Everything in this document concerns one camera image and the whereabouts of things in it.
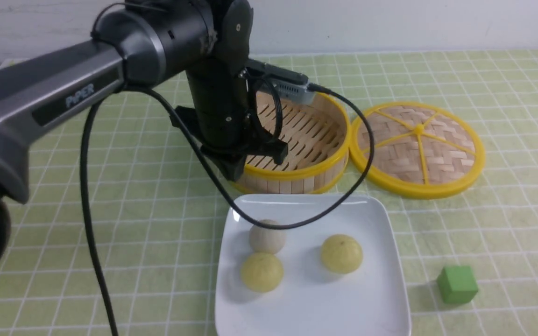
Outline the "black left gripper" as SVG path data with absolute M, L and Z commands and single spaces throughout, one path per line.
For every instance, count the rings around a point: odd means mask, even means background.
M 222 176 L 236 182 L 243 174 L 246 155 L 270 157 L 282 165 L 288 144 L 261 126 L 257 91 L 245 77 L 245 62 L 207 56 L 185 66 L 193 108 L 175 109 L 173 126 L 183 125 L 201 143 L 201 153 Z

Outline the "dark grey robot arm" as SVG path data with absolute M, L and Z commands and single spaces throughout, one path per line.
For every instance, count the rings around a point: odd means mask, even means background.
M 124 90 L 153 89 L 185 71 L 194 108 L 188 132 L 223 176 L 238 180 L 249 155 L 281 164 L 287 144 L 253 113 L 262 72 L 248 57 L 247 0 L 134 0 L 99 15 L 88 41 L 0 70 L 0 259 L 11 230 L 3 198 L 26 203 L 28 150 L 84 109 Z

